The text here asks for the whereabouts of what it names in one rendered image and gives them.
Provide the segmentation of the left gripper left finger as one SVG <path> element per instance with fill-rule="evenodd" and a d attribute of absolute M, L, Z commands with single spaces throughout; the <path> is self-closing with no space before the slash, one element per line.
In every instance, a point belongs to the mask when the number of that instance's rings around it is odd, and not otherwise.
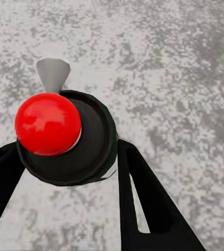
<path fill-rule="evenodd" d="M 0 148 L 0 218 L 25 170 L 16 142 Z"/>

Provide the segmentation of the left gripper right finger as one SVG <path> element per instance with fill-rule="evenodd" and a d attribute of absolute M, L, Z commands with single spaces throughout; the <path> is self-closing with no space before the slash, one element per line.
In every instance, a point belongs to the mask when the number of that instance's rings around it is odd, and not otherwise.
<path fill-rule="evenodd" d="M 121 251 L 206 251 L 138 149 L 117 141 Z M 138 230 L 130 174 L 150 233 Z"/>

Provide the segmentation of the insectifuge atomizer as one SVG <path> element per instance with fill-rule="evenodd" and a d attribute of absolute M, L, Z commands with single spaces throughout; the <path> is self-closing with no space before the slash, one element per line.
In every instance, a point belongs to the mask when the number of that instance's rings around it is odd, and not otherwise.
<path fill-rule="evenodd" d="M 29 172 L 57 187 L 104 180 L 118 169 L 117 130 L 93 95 L 62 90 L 70 65 L 54 58 L 35 68 L 46 92 L 30 97 L 15 117 L 17 150 Z"/>

